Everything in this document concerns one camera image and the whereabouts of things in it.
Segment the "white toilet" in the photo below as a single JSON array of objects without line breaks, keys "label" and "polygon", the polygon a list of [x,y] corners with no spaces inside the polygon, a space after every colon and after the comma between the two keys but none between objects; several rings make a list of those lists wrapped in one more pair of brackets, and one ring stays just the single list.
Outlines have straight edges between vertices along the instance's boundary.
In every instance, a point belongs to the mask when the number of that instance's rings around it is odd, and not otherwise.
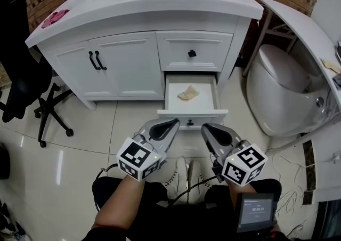
[{"label": "white toilet", "polygon": [[262,45],[247,77],[249,106],[265,134],[311,132],[337,110],[323,77],[314,77],[286,52]]}]

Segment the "white countertop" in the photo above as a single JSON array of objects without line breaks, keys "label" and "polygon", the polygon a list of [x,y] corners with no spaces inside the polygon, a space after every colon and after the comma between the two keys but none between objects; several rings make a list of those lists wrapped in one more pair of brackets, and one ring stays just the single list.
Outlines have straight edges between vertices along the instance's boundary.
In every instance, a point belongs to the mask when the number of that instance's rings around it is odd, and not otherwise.
[{"label": "white countertop", "polygon": [[325,68],[320,60],[320,58],[327,59],[341,67],[336,59],[335,47],[332,41],[310,17],[273,0],[260,1],[278,15],[309,50],[324,74],[331,91],[335,96],[338,107],[341,110],[341,91],[336,89],[332,80],[336,73]]},{"label": "white countertop", "polygon": [[55,11],[69,9],[62,19],[42,29],[40,24],[26,39],[32,47],[78,26],[133,13],[153,11],[205,11],[261,19],[263,7],[255,0],[67,0]]}]

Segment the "drawer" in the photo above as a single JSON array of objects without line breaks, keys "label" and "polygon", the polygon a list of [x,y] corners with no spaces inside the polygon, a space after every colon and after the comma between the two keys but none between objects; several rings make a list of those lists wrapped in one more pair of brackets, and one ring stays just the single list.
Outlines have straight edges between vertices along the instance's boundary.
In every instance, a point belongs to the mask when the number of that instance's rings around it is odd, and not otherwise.
[{"label": "drawer", "polygon": [[233,34],[157,31],[162,71],[222,71]]},{"label": "drawer", "polygon": [[[199,95],[189,101],[178,98],[190,85]],[[199,130],[204,123],[221,123],[228,110],[220,109],[213,75],[167,75],[165,109],[157,113],[159,117],[178,118],[180,130]]]}]

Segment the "chair base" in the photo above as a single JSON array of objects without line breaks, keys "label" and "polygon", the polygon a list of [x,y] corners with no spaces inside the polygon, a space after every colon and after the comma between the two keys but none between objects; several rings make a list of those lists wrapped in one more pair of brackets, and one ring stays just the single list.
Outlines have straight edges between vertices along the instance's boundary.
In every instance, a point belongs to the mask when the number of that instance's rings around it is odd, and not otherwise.
[{"label": "chair base", "polygon": [[67,96],[69,96],[72,93],[72,90],[67,90],[63,92],[62,94],[58,95],[57,97],[53,97],[53,94],[55,91],[59,91],[60,87],[57,86],[56,83],[53,83],[52,88],[48,94],[47,100],[45,101],[41,97],[38,98],[40,107],[34,110],[35,117],[41,118],[40,121],[40,128],[39,128],[39,135],[38,135],[38,142],[40,143],[40,147],[45,148],[46,142],[42,140],[44,128],[47,122],[48,116],[51,114],[52,117],[56,119],[56,121],[65,129],[66,136],[73,136],[74,131],[66,126],[66,124],[61,120],[61,118],[57,115],[57,113],[54,111],[54,107],[64,100]]}]

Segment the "black chair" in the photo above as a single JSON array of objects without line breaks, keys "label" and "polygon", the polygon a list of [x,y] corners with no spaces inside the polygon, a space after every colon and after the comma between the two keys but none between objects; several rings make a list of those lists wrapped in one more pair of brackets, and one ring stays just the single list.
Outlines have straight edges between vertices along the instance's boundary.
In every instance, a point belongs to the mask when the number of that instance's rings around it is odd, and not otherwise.
[{"label": "black chair", "polygon": [[30,34],[26,0],[0,0],[0,9],[0,62],[12,81],[7,103],[0,102],[0,109],[4,111],[3,122],[7,123],[14,117],[22,119],[26,107],[38,99],[40,107],[34,112],[36,118],[43,116],[38,135],[40,146],[46,147],[42,136],[49,114],[66,130],[67,136],[73,136],[73,130],[68,128],[54,111],[55,105],[69,96],[72,91],[67,90],[54,98],[54,92],[60,89],[54,83],[47,100],[41,98],[42,93],[50,86],[52,67],[43,56],[38,63],[25,44]]}]

